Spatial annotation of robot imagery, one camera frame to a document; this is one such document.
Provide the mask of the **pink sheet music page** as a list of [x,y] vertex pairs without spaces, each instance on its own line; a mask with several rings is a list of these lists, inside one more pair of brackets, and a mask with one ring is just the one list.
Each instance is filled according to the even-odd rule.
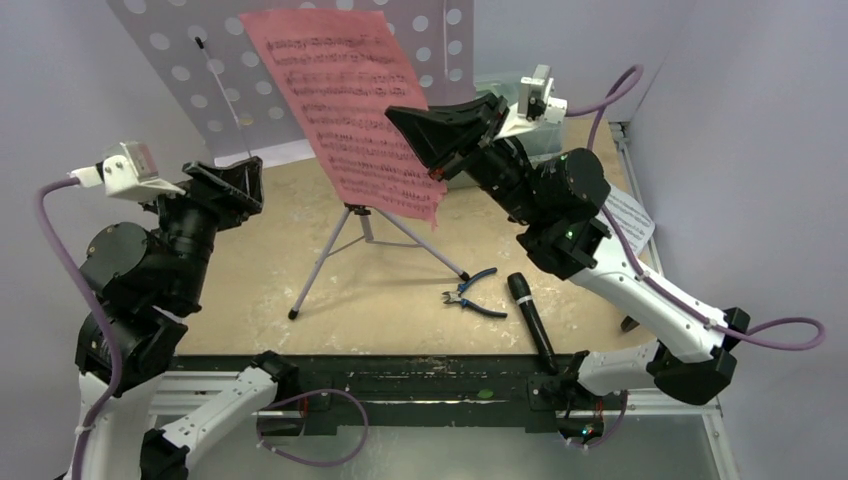
[[427,102],[384,14],[297,8],[239,19],[339,199],[435,226],[447,188],[385,114]]

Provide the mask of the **white perforated music stand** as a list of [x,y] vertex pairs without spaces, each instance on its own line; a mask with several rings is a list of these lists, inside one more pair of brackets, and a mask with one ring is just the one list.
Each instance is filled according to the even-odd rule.
[[264,66],[243,16],[268,10],[372,12],[433,105],[474,93],[471,1],[111,1],[109,7],[220,164],[251,153],[297,161],[312,148]]

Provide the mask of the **white sheet music page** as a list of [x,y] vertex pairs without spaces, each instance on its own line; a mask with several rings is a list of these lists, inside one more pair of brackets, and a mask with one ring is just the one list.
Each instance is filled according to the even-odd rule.
[[633,253],[639,256],[652,239],[656,224],[632,195],[615,185],[611,185],[610,188],[610,194],[604,206],[624,234]]

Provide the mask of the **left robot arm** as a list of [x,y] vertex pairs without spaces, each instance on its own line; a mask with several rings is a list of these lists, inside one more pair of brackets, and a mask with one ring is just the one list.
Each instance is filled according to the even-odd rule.
[[74,172],[82,186],[153,212],[158,225],[105,227],[77,270],[93,307],[75,357],[82,405],[69,478],[185,479],[243,419],[297,399],[298,368],[266,351],[193,412],[159,428],[149,418],[184,320],[201,308],[217,234],[262,211],[262,168],[255,156],[227,167],[192,162],[173,184],[149,159],[115,154]]

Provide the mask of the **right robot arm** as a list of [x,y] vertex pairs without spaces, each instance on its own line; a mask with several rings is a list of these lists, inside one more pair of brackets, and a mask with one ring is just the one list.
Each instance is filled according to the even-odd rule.
[[748,316],[686,294],[600,221],[611,187],[591,150],[532,164],[514,134],[520,118],[491,94],[426,110],[391,106],[385,114],[431,178],[468,174],[523,227],[517,240],[537,269],[604,298],[653,333],[637,347],[577,353],[561,376],[569,404],[584,407],[617,390],[656,387],[703,405],[730,384],[737,365],[732,351]]

